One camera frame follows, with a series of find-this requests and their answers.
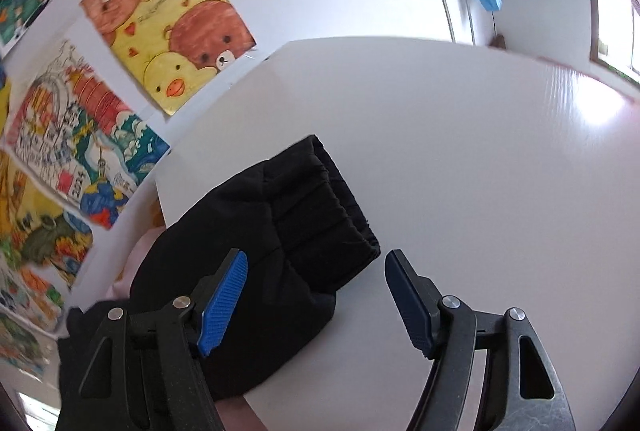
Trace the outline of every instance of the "bear drawing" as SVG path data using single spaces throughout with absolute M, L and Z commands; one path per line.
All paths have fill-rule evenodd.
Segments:
M 116 29 L 131 17 L 140 1 L 82 0 L 80 4 L 108 45 L 113 45 Z
M 169 50 L 196 68 L 224 69 L 255 46 L 254 38 L 231 4 L 206 0 L 185 12 L 170 31 Z

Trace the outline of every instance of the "pink cloth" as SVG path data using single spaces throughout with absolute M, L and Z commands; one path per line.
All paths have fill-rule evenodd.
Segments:
M 131 283 L 135 278 L 147 252 L 162 234 L 165 227 L 155 227 L 146 231 L 132 249 L 124 265 L 122 277 L 114 281 L 107 291 L 106 299 L 128 299 Z M 226 431 L 268 431 L 251 409 L 244 397 L 228 398 L 216 402 L 216 409 Z
M 140 265 L 146 258 L 146 253 L 149 252 L 151 246 L 156 242 L 158 236 L 164 233 L 165 229 L 166 227 L 155 227 L 143 234 L 127 258 L 122 277 L 114 281 L 109 287 L 105 299 L 129 299 L 129 290 L 131 289 L 133 278 L 135 278 Z

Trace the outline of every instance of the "window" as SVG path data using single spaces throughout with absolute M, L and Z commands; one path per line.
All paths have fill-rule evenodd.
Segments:
M 640 85 L 640 16 L 631 0 L 591 0 L 591 59 Z

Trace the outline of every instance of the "black fabric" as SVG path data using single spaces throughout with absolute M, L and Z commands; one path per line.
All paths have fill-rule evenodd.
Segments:
M 191 293 L 233 247 L 249 273 L 222 344 L 202 361 L 215 400 L 244 394 L 298 353 L 332 318 L 335 292 L 380 255 L 337 167 L 309 136 L 211 190 L 162 233 L 133 280 L 129 311 Z
M 77 373 L 78 359 L 87 351 L 100 323 L 107 316 L 109 310 L 116 307 L 127 309 L 128 303 L 128 299 L 99 301 L 85 313 L 82 313 L 79 308 L 69 310 L 66 316 L 66 330 L 69 332 L 69 337 L 58 339 L 58 355 L 60 356 L 58 388 L 62 402 L 64 402 L 65 393 Z

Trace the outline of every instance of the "blue gripper pad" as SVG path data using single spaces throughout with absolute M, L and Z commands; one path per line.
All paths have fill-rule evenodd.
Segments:
M 204 309 L 202 330 L 198 339 L 198 350 L 203 357 L 208 357 L 211 350 L 220 346 L 244 288 L 248 268 L 246 254 L 239 251 Z

